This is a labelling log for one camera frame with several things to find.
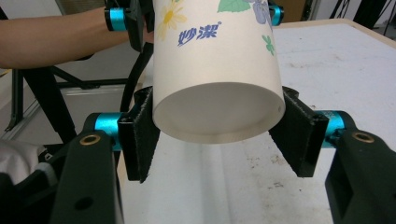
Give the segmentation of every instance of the table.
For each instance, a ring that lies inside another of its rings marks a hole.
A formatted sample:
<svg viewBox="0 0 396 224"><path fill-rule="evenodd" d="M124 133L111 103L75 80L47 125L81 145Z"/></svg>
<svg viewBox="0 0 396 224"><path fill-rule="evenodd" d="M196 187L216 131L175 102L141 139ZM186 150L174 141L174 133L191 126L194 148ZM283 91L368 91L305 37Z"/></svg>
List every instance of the table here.
<svg viewBox="0 0 396 224"><path fill-rule="evenodd" d="M285 23L274 30L284 86L314 110L344 110L395 149L396 44L347 20ZM150 85L150 72L145 85ZM223 145L162 133L147 182L124 182L126 223L332 223L324 180L298 178L268 133Z"/></svg>

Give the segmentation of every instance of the white paper cup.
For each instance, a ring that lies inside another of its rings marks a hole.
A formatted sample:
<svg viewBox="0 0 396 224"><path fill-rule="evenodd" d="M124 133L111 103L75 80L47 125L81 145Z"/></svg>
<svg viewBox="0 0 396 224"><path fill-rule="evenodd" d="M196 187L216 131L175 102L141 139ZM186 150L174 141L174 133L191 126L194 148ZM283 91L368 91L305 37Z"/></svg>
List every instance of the white paper cup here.
<svg viewBox="0 0 396 224"><path fill-rule="evenodd" d="M282 118L268 7L249 1L154 2L153 119L164 133L228 143L264 133Z"/></svg>

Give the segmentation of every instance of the person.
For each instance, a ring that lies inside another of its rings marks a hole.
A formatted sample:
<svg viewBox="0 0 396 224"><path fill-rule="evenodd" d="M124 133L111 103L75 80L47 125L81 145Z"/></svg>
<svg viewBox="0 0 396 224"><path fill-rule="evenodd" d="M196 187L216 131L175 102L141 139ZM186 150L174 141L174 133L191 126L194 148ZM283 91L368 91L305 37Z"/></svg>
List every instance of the person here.
<svg viewBox="0 0 396 224"><path fill-rule="evenodd" d="M107 30L104 8L74 15L0 21L0 68L27 69L66 63L129 41L127 32ZM143 39L154 34L144 29ZM14 184L32 173L43 146L0 140L0 173Z"/></svg>
<svg viewBox="0 0 396 224"><path fill-rule="evenodd" d="M66 63L129 40L107 30L104 8L66 16L0 21L0 68L36 68ZM144 41L153 32L144 29Z"/></svg>

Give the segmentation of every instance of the forearm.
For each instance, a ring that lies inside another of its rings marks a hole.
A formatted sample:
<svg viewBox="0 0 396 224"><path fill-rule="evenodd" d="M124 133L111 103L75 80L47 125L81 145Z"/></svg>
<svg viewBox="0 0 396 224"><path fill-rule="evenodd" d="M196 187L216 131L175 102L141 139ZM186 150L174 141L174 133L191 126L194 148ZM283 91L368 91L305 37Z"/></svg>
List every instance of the forearm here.
<svg viewBox="0 0 396 224"><path fill-rule="evenodd" d="M58 17L0 21L0 67L32 68L73 61L128 40L109 32L102 8Z"/></svg>

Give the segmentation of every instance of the human arm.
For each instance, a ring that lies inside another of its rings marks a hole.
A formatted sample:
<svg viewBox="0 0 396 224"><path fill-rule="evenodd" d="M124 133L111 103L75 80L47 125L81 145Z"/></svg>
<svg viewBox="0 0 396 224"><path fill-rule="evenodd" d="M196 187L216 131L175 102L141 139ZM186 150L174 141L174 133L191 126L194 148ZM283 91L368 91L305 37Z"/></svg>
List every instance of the human arm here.
<svg viewBox="0 0 396 224"><path fill-rule="evenodd" d="M34 68L70 62L128 40L109 32L104 9L67 15L0 21L0 67ZM153 35L144 33L153 42Z"/></svg>

